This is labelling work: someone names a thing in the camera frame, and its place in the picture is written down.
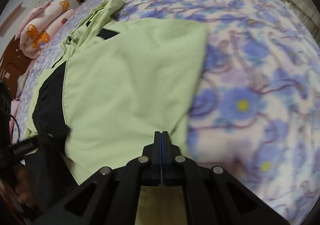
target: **bed sheet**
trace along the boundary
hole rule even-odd
[[[61,53],[60,42],[102,1],[84,2],[37,59],[18,109],[21,134],[40,73]],[[208,23],[189,151],[203,165],[222,163],[291,224],[300,224],[320,195],[320,52],[308,30],[279,0],[124,2],[119,20]]]

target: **black lining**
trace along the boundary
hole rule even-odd
[[[119,34],[119,33],[103,28],[103,29],[101,29],[100,33],[97,34],[97,36],[103,38],[104,40],[107,40],[109,38],[116,36],[117,34]]]
[[[48,210],[77,187],[77,183],[65,164],[65,141],[69,128],[65,124],[62,108],[62,92],[66,62],[59,65],[42,84],[36,107],[32,114],[39,134],[48,135],[37,152],[25,156],[26,168],[35,185],[35,194],[42,211]]]

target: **wooden headboard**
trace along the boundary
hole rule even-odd
[[[19,48],[19,39],[14,38],[8,44],[0,60],[0,80],[4,80],[13,98],[17,93],[17,80],[23,75],[31,59],[26,57]]]

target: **orange bear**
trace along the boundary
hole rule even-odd
[[[68,8],[70,7],[69,1],[60,1],[59,4],[62,6],[62,12],[66,12]]]
[[[37,30],[37,27],[33,24],[30,24],[28,27],[27,27],[27,30],[28,30],[28,36],[31,38],[31,39],[34,39],[39,33],[38,33],[38,30]]]
[[[42,31],[42,33],[37,37],[37,39],[33,42],[33,48],[40,48],[40,46],[44,46],[44,44],[50,41],[50,36],[46,31]]]

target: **yellow flower center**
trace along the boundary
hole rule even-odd
[[[247,100],[241,99],[237,103],[237,110],[240,112],[245,112],[249,109],[249,102]]]
[[[271,169],[271,163],[269,161],[263,162],[263,164],[260,166],[260,171],[267,172]]]

